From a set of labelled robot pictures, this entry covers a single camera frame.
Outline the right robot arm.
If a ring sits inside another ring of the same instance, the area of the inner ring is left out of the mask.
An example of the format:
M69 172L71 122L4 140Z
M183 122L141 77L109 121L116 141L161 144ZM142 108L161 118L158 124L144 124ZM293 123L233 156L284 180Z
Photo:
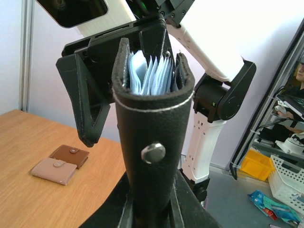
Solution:
M131 0L130 9L142 19L155 13L163 15L169 33L183 44L203 66L205 73L194 87L193 109L197 120L181 172L200 202L207 197L209 165L223 125L239 111L250 87L256 65L236 62L223 48L212 48L202 35L190 31L190 21L201 22L199 0ZM57 69L71 99L78 136L87 147L94 146L105 121L101 111L114 102L110 91L110 71L114 57L101 62L97 51L103 46L99 37L65 45Z

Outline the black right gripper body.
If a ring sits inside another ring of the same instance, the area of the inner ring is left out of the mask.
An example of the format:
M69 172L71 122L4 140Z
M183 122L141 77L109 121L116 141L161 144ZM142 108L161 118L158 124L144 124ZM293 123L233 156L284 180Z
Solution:
M62 56L78 54L90 71L111 70L120 40L127 38L130 51L136 53L141 50L140 31L154 26L166 28L165 20L161 14L152 15L66 44Z

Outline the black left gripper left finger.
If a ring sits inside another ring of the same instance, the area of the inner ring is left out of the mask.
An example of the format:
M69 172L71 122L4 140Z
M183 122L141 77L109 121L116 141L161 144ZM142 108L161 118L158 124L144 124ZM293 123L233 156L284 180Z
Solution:
M102 206L85 222L85 228L131 228L133 195L124 173Z

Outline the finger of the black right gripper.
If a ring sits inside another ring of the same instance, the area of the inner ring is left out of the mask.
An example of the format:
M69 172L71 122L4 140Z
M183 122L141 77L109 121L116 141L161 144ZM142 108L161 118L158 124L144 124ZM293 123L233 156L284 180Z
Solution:
M150 58L160 61L161 57L171 57L171 44L165 27L149 27L139 33L140 49L149 62Z
M92 147L99 141L110 104L78 54L58 59L56 67L71 101L78 137Z

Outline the black leather card holder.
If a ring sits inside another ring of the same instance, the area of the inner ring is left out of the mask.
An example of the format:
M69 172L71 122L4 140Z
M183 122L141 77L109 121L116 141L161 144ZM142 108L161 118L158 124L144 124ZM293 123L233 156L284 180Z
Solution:
M137 228L164 228L183 147L195 79L183 53L176 56L179 89L159 96L133 95L123 86L129 76L129 40L119 43L112 90L126 174Z

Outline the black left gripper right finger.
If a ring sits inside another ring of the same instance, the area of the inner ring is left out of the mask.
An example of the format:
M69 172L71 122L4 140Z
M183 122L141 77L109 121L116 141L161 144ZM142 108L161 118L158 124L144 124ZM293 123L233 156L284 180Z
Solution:
M221 225L202 207L180 172L170 195L171 228L220 228Z

